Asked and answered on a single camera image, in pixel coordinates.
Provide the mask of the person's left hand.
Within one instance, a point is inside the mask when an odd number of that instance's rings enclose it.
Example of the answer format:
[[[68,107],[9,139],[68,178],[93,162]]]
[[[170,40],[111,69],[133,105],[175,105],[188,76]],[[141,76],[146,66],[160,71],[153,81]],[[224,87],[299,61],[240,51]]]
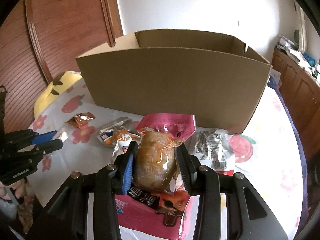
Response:
[[[16,199],[23,198],[28,193],[26,178],[23,178],[19,181],[16,181],[9,186],[5,186],[3,183],[0,183],[0,186],[1,186],[1,199],[3,199],[3,200],[11,200],[11,197],[7,193],[6,188],[8,188],[14,192],[14,196]]]

